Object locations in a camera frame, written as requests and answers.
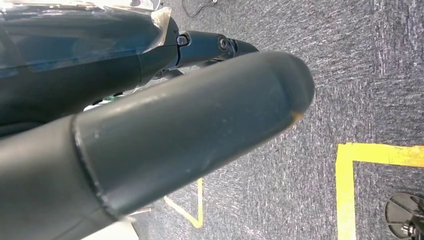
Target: bolt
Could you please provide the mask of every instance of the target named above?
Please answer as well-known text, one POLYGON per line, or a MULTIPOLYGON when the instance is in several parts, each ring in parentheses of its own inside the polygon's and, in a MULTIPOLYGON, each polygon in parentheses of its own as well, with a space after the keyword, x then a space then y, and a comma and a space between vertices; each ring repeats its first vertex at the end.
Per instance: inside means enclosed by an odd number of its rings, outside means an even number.
POLYGON ((178 46, 185 46, 189 44, 189 39, 184 35, 178 36, 176 38, 176 44, 178 44, 178 46))
POLYGON ((412 222, 410 221, 406 221, 403 225, 402 225, 402 232, 408 236, 415 236, 415 226, 412 222))
POLYGON ((219 42, 219 48, 222 51, 226 51, 228 49, 228 41, 224 36, 221 36, 218 38, 218 42, 219 42))

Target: gray carpet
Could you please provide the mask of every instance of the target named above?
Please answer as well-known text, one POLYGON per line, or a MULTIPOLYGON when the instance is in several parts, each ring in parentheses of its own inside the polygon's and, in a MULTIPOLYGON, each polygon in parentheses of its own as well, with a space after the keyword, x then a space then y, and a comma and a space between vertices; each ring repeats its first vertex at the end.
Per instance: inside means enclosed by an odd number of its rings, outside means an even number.
MULTIPOLYGON (((191 13, 208 0, 188 0, 191 13)), ((219 0, 183 30, 218 32, 262 51, 302 58, 316 82, 293 128, 204 178, 204 227, 163 200, 137 216, 146 240, 335 240, 337 144, 424 145, 423 0, 219 0)), ((399 191, 424 194, 424 169, 357 163, 358 240, 394 240, 383 207, 399 191)), ((196 185, 170 195, 193 216, 196 185)))

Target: yellow floor marking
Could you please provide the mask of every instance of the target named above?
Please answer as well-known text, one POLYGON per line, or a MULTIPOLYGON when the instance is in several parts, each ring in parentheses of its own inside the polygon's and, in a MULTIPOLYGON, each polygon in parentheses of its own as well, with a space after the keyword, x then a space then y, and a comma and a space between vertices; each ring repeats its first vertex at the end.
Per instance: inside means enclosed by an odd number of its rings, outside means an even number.
POLYGON ((193 217, 184 208, 176 204, 169 197, 164 196, 165 203, 175 209, 185 219, 187 219, 195 228, 199 229, 203 226, 203 179, 197 180, 197 218, 193 217))
POLYGON ((356 240, 353 161, 424 167, 424 146, 339 144, 335 161, 338 240, 356 240))

